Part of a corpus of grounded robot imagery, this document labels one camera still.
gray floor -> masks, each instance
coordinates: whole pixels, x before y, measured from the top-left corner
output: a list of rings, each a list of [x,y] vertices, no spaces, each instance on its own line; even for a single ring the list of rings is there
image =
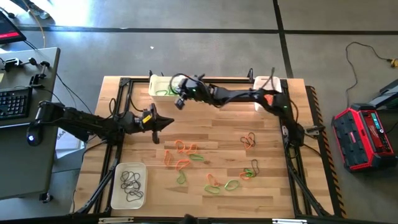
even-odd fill
[[[43,26],[277,28],[272,0],[35,2],[53,15]],[[279,0],[279,6],[284,27],[289,30],[397,30],[397,26],[391,24],[398,19],[398,2],[393,0]],[[29,15],[17,13],[16,23],[20,26],[37,26]],[[34,45],[42,46],[40,32],[24,33]],[[166,75],[184,72],[237,77],[246,75],[250,67],[255,75],[268,75],[271,67],[275,67],[275,75],[286,77],[277,34],[46,32],[45,36],[47,47],[61,48],[58,72],[64,82],[92,110],[105,75],[147,75],[151,69]],[[382,57],[398,57],[396,35],[287,35],[286,40],[294,77],[304,78],[307,85],[317,89],[325,121],[345,108],[345,89],[354,83],[345,58],[347,44],[352,41],[370,44]],[[3,49],[26,50],[28,46],[15,43]],[[359,80],[349,93],[350,102],[371,100],[378,89],[397,78],[398,69],[391,69],[367,48],[353,45],[349,48],[349,57]],[[90,82],[81,82],[83,75]],[[55,94],[71,105],[69,95],[59,82]],[[85,110],[81,103],[78,107]],[[334,149],[333,158],[348,216],[396,222],[398,170],[367,175],[348,173],[341,165],[330,128],[326,130]],[[80,157],[65,159],[76,164]],[[66,214],[75,183],[76,171],[56,173],[50,186],[57,198],[54,203],[42,205],[34,198],[3,200],[0,219]]]

